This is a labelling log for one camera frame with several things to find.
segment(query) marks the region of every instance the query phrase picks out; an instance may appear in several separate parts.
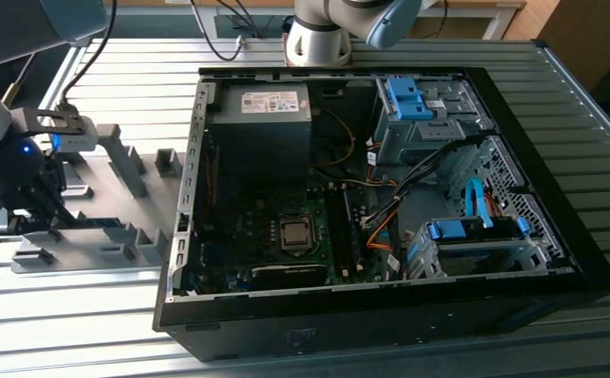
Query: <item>slotted aluminum surface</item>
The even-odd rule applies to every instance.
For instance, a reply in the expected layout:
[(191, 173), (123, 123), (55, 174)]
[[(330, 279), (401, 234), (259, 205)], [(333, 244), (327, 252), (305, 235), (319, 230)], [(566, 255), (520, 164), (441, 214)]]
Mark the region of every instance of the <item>slotted aluminum surface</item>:
[[(235, 42), (218, 48), (229, 54)], [(95, 49), (69, 54), (43, 106)], [(113, 40), (70, 97), (97, 123), (122, 124), (141, 154), (185, 150), (198, 68), (279, 66), (282, 57), (281, 40), (251, 40), (230, 64), (203, 40)], [(357, 43), (355, 64), (488, 68), (610, 261), (610, 121), (550, 51), (532, 43), (421, 40), (381, 52)], [(610, 377), (610, 297), (510, 335), (203, 364), (151, 330), (158, 269), (16, 276), (16, 245), (0, 243), (0, 376)]]

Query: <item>power supply label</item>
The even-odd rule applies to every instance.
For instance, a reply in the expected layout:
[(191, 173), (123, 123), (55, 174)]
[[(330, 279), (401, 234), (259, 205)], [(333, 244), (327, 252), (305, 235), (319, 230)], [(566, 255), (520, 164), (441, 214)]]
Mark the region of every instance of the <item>power supply label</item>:
[(298, 92), (247, 92), (242, 95), (243, 113), (298, 112)]

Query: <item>robotic arm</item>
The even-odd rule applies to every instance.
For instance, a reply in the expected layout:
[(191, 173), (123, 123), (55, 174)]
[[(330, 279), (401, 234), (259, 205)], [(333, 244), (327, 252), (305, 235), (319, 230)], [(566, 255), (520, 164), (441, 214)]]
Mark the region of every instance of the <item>robotic arm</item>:
[(297, 0), (286, 56), (297, 66), (345, 65), (350, 33), (378, 49), (396, 45), (409, 32), (422, 0)]
[[(101, 0), (0, 0), (0, 63), (77, 42), (105, 28), (106, 18)], [(65, 126), (44, 127), (39, 117), (60, 120)], [(65, 208), (62, 160), (32, 140), (38, 134), (82, 135), (85, 130), (70, 105), (58, 111), (11, 111), (0, 100), (0, 209), (8, 212), (0, 235), (85, 226)], [(20, 209), (31, 216), (16, 215)]]

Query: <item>metal case frame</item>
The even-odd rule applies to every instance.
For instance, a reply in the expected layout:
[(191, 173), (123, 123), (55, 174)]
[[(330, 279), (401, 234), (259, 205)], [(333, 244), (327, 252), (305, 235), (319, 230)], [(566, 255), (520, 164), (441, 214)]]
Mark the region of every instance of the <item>metal case frame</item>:
[[(430, 285), (398, 282), (354, 291), (309, 291), (298, 295), (238, 295), (227, 300), (177, 302), (163, 265), (154, 328), (203, 361), (257, 355), (313, 353), (318, 350), (404, 345), (430, 340), (509, 332), (560, 307), (590, 302), (610, 294), (610, 265), (572, 207), (544, 159), (485, 69), (400, 68), (253, 68), (202, 69), (191, 120), (190, 150), (195, 156), (205, 130), (205, 110), (218, 80), (302, 82), (341, 78), (369, 79), (393, 74), (462, 74), (484, 99), (509, 153), (532, 187), (556, 237), (578, 267), (574, 273), (502, 278), (457, 279)], [(197, 162), (186, 162), (179, 198), (182, 214), (193, 211)], [(186, 250), (191, 218), (175, 231), (173, 249)]]

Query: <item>sticker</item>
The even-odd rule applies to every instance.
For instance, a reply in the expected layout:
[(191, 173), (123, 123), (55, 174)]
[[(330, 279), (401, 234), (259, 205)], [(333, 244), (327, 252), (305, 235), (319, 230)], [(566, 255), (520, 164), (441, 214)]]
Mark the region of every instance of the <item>sticker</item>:
[(428, 107), (429, 108), (445, 108), (445, 104), (442, 100), (436, 100), (436, 101), (428, 101)]
[(369, 164), (374, 167), (378, 164), (378, 154), (375, 152), (369, 152)]
[(295, 91), (247, 92), (242, 95), (243, 113), (289, 113), (299, 110)]
[(387, 265), (392, 267), (393, 270), (396, 270), (397, 272), (400, 271), (401, 263), (400, 263), (400, 260), (397, 260), (397, 258), (394, 257), (393, 254), (387, 257)]

